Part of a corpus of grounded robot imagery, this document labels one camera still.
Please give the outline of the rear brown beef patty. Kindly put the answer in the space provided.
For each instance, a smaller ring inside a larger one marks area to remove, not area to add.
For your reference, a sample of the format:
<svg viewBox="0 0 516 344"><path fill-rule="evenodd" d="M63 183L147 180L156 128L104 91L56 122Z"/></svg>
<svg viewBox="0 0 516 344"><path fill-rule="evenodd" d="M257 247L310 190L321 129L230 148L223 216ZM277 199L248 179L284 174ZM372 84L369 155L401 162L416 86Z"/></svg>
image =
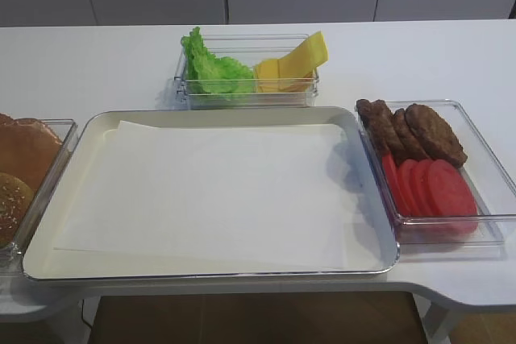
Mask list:
<svg viewBox="0 0 516 344"><path fill-rule="evenodd" d="M359 99L356 101L356 108L372 145L376 146L377 114L374 105L369 100Z"/></svg>

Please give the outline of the clear bun container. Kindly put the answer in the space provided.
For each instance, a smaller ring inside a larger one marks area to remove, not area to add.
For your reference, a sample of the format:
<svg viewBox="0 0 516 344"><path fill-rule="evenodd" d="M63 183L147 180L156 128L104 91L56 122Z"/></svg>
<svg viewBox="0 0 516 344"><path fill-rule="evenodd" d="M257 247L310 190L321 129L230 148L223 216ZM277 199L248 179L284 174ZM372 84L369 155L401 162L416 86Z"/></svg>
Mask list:
<svg viewBox="0 0 516 344"><path fill-rule="evenodd" d="M77 124L70 119L41 120L60 138L62 146L48 169L40 188L34 192L34 198L12 242L1 248L1 270L8 271L10 266L22 255L30 242L34 229L46 209L66 164L77 145Z"/></svg>

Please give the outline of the brown beef patty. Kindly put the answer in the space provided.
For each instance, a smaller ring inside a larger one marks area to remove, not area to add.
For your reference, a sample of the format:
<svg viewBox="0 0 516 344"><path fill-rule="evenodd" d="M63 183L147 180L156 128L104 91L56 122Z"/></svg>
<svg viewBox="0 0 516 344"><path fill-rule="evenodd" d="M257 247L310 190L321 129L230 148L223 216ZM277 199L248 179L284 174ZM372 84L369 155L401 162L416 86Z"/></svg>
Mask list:
<svg viewBox="0 0 516 344"><path fill-rule="evenodd" d="M417 161L430 158L409 128L403 108L394 112L392 122L398 138L406 149L408 158Z"/></svg>
<svg viewBox="0 0 516 344"><path fill-rule="evenodd" d="M356 101L356 108L372 145L376 146L377 114L374 105L369 100L359 99Z"/></svg>
<svg viewBox="0 0 516 344"><path fill-rule="evenodd" d="M380 155L390 153L394 158L404 159L406 149L392 123L393 114L384 100L372 103L372 118L368 130Z"/></svg>
<svg viewBox="0 0 516 344"><path fill-rule="evenodd" d="M405 120L414 137L433 160L445 160L461 168L468 159L455 132L435 110L422 104L411 104Z"/></svg>

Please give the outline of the green lettuce leaf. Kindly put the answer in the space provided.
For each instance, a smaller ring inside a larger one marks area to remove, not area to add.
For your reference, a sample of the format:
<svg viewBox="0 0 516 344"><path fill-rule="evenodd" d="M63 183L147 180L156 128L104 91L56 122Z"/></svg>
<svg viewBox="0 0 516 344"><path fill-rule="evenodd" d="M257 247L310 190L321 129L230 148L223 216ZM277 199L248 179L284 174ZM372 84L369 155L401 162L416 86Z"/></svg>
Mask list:
<svg viewBox="0 0 516 344"><path fill-rule="evenodd" d="M254 73L230 56L217 57L204 43L200 27L181 38L187 59L186 79L191 93L225 94L253 93Z"/></svg>

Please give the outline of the sesame bun top right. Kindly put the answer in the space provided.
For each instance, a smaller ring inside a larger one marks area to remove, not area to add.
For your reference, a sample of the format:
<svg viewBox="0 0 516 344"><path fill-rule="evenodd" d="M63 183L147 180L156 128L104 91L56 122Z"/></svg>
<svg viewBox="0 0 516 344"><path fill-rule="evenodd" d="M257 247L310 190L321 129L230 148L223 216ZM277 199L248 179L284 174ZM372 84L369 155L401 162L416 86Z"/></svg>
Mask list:
<svg viewBox="0 0 516 344"><path fill-rule="evenodd" d="M33 198L34 192L27 184L1 173L1 248L12 242Z"/></svg>

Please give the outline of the bun bottom rear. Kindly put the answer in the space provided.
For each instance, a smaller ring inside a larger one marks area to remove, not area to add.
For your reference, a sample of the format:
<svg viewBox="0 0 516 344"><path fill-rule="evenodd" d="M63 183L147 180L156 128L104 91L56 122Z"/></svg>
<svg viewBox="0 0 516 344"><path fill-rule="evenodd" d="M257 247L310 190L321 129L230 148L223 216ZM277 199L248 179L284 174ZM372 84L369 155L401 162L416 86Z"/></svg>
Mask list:
<svg viewBox="0 0 516 344"><path fill-rule="evenodd" d="M11 116L6 115L6 114L0 114L0 125L1 126L10 125L14 122L15 122L15 120Z"/></svg>

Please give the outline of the front brown beef patty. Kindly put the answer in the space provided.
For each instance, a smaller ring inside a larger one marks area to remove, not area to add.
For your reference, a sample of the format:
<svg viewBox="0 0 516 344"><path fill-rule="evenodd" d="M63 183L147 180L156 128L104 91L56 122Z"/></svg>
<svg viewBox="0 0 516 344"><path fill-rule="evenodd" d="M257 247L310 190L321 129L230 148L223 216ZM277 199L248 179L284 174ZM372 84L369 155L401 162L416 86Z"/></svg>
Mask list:
<svg viewBox="0 0 516 344"><path fill-rule="evenodd" d="M435 110L422 104L411 104L405 120L414 137L433 160L445 160L461 168L468 159L455 132Z"/></svg>

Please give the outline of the bun bottom front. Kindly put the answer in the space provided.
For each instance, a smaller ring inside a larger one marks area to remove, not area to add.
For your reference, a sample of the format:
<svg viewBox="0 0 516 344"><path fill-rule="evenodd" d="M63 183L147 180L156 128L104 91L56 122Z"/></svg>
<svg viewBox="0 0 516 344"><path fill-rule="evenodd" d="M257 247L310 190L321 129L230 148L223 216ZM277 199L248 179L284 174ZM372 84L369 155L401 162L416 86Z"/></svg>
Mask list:
<svg viewBox="0 0 516 344"><path fill-rule="evenodd" d="M61 146L47 124L36 118L17 118L1 126L1 172L19 178L36 192Z"/></svg>

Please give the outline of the rear red tomato slice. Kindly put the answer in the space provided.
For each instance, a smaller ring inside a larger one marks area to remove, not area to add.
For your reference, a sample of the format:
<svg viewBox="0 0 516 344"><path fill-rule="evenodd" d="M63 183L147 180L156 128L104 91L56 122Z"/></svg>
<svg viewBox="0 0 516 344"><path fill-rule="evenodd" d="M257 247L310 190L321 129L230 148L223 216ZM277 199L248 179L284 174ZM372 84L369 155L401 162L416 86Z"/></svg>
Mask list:
<svg viewBox="0 0 516 344"><path fill-rule="evenodd" d="M397 168L394 163L392 155L389 153L381 157L382 167L384 169L385 177L393 196L394 204L400 215L408 217L411 215L410 208L402 195L400 185L397 178Z"/></svg>

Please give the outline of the leaning yellow cheese slice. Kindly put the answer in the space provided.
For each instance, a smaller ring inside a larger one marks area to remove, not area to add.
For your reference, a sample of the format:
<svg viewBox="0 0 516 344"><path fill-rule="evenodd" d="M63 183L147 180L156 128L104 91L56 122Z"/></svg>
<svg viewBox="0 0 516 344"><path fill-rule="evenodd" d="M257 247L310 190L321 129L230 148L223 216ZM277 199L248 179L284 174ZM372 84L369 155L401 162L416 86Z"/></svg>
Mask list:
<svg viewBox="0 0 516 344"><path fill-rule="evenodd" d="M293 51L278 60L280 78L306 78L328 61L324 36L317 31L303 40Z"/></svg>

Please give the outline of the silver metal tray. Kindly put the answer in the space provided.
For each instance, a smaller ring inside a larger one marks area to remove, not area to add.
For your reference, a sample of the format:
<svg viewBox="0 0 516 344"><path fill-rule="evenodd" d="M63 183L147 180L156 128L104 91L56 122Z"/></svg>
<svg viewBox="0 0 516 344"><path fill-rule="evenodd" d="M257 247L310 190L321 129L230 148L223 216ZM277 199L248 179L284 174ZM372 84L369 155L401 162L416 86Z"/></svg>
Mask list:
<svg viewBox="0 0 516 344"><path fill-rule="evenodd" d="M210 129L332 124L343 132L337 152L347 166L342 186L351 205L344 214L347 264L341 268L277 268L260 263L60 250L55 246L103 137L121 122L157 128ZM23 274L39 282L238 278L245 276L351 276L389 271L400 247L389 224L355 116L339 107L233 110L126 110L92 117L85 125L40 224L23 256Z"/></svg>

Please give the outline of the clear lettuce cheese container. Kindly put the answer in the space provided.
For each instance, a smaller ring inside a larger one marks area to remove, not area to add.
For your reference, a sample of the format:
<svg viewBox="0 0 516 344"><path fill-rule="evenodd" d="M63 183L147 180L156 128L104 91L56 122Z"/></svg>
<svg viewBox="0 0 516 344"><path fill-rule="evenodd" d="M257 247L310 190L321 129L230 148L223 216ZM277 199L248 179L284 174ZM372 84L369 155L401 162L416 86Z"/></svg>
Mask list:
<svg viewBox="0 0 516 344"><path fill-rule="evenodd" d="M281 58L293 51L307 34L205 35L208 51L230 57L254 69L263 60ZM252 107L306 107L318 96L318 72L308 78L237 79L199 81L189 77L189 59L181 51L170 81L176 107L187 110Z"/></svg>

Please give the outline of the front red tomato slice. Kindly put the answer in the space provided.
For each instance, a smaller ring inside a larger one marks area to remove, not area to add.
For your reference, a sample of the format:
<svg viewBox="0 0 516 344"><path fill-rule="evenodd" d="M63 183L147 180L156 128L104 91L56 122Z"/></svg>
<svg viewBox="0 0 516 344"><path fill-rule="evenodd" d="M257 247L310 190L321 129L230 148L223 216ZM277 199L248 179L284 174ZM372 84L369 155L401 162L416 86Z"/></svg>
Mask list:
<svg viewBox="0 0 516 344"><path fill-rule="evenodd" d="M472 192L459 171L445 160L432 161L423 176L429 217L466 218L478 215Z"/></svg>

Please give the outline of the clear patty tomato container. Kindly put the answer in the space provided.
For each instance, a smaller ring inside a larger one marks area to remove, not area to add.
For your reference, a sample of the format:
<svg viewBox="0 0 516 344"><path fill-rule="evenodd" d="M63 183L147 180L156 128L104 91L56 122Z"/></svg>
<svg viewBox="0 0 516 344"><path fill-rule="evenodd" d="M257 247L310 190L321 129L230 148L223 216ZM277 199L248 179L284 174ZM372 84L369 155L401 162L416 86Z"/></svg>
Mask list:
<svg viewBox="0 0 516 344"><path fill-rule="evenodd" d="M381 157L358 115L360 135L368 154L378 191L396 240L411 253L461 248L488 248L495 255L515 232L515 183L502 167L459 102L426 100L385 102L392 114L411 104L435 110L448 122L468 156L460 175L474 196L478 215L466 218L404 217L397 211L387 183Z"/></svg>

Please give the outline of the flat yellow cheese slices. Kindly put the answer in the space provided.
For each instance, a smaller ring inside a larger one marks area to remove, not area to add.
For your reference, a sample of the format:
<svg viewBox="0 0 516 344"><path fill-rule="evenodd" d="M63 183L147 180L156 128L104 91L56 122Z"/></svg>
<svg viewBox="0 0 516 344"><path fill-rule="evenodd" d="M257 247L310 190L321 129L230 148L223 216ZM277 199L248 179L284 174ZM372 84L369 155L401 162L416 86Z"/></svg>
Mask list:
<svg viewBox="0 0 516 344"><path fill-rule="evenodd" d="M254 75L258 93L302 93L310 87L314 79L313 72L303 78L281 78L278 59L262 60L254 66Z"/></svg>

